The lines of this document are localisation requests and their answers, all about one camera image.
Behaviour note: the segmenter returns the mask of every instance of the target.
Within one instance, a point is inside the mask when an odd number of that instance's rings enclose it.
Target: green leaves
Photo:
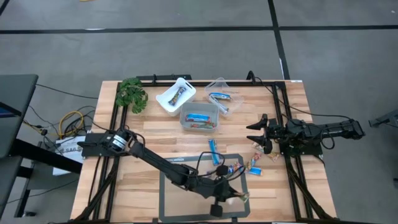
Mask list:
[[[141,88],[142,83],[138,78],[127,78],[119,86],[116,94],[116,104],[118,106],[128,106],[134,103],[131,111],[135,114],[140,113],[147,106],[148,94]]]

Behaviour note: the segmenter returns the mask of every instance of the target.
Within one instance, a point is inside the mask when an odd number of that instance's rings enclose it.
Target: clear plastic container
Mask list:
[[[215,124],[214,128],[191,128],[191,124],[201,124],[198,122],[185,121],[185,117],[190,114],[203,114],[210,117],[210,121]],[[218,127],[218,107],[211,103],[189,103],[186,102],[182,105],[181,115],[180,115],[180,124],[182,128],[187,131],[201,131],[206,133],[213,133],[217,130]]]
[[[238,89],[229,87],[226,84],[225,79],[222,77],[217,78],[214,82],[206,86],[205,92],[207,94],[207,100],[210,103],[217,105],[218,108],[220,109],[220,114],[225,117],[231,116],[231,114],[233,114],[233,112],[236,111],[236,109],[238,109],[244,101],[243,96],[239,94]],[[214,99],[209,96],[210,93],[228,94],[229,96],[231,96],[231,99],[230,100],[216,99],[216,101],[214,101]]]

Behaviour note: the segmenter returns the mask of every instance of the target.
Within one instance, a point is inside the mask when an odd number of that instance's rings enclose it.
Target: black table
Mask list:
[[[16,177],[30,178],[31,168],[21,166],[23,158],[67,170],[76,174],[81,171],[79,162],[68,159],[39,146],[16,139],[37,83],[37,75],[0,75],[0,102],[18,110],[22,116],[0,118],[0,218]],[[30,190],[26,183],[15,217],[24,213]]]

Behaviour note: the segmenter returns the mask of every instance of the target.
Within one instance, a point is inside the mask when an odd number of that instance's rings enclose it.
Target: wooden tabletop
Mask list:
[[[102,84],[94,121],[103,127],[109,127],[116,94],[117,81],[105,81]],[[310,111],[302,82],[286,81],[289,103],[300,110]],[[261,132],[246,129],[246,126],[259,121],[263,113],[268,118],[275,118],[275,106],[272,94],[262,86],[232,87],[244,98],[242,107],[231,117],[220,116],[220,126],[215,133],[195,133],[184,131],[179,123],[179,116],[170,117],[156,102],[155,96],[162,94],[167,87],[145,87],[149,95],[147,108],[140,114],[133,114],[129,108],[126,124],[134,132],[142,134],[147,148],[162,157],[198,156],[208,151],[208,139],[217,140],[220,153],[240,154],[248,161],[255,150],[247,135],[261,135]],[[207,103],[204,87],[196,87],[197,93],[193,102]],[[292,116],[311,122],[311,116],[292,110]],[[119,127],[121,109],[118,110],[116,127]],[[103,130],[93,126],[94,133]],[[278,144],[273,151],[278,152]],[[323,164],[313,156],[302,156],[307,186],[311,194],[323,209],[331,216],[336,216],[333,200]],[[87,158],[83,163],[71,218],[77,217],[87,206],[91,182],[97,157]],[[246,175],[248,190],[251,194],[251,212],[242,222],[294,221],[294,211],[287,180],[285,161],[279,158],[272,162],[266,155],[257,161],[256,167],[263,169],[264,175]],[[98,172],[94,192],[100,178]],[[299,190],[300,211],[306,217],[302,194]],[[99,217],[104,217],[106,209],[106,192],[101,204]],[[134,157],[121,158],[116,191],[113,202],[111,222],[151,222],[159,216],[159,171]]]

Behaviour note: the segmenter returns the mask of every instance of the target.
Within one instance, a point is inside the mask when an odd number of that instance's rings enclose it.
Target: white bowl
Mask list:
[[[178,98],[176,104],[172,106],[169,101],[174,97],[180,87],[185,87],[185,91]],[[195,98],[197,90],[185,81],[183,78],[178,78],[177,81],[163,94],[157,95],[156,100],[163,107],[170,116],[176,116],[181,112],[181,106],[185,102],[192,102]]]

